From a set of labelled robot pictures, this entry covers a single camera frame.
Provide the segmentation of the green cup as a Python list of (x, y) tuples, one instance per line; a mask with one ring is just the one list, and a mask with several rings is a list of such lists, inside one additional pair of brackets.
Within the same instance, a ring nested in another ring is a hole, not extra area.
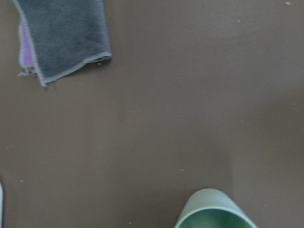
[(256, 224), (225, 193), (202, 189), (189, 197), (175, 227), (255, 228)]

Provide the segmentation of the beige rabbit tray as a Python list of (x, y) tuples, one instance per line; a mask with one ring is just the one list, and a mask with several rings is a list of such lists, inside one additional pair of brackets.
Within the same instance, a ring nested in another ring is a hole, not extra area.
[(2, 228), (2, 223), (3, 223), (3, 203), (4, 203), (4, 191), (2, 184), (0, 183), (0, 228)]

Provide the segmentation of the grey folded cloth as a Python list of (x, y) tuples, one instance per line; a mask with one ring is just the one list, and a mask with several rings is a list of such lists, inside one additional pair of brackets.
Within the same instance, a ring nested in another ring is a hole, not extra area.
[(42, 86), (112, 57), (101, 0), (16, 0), (19, 64)]

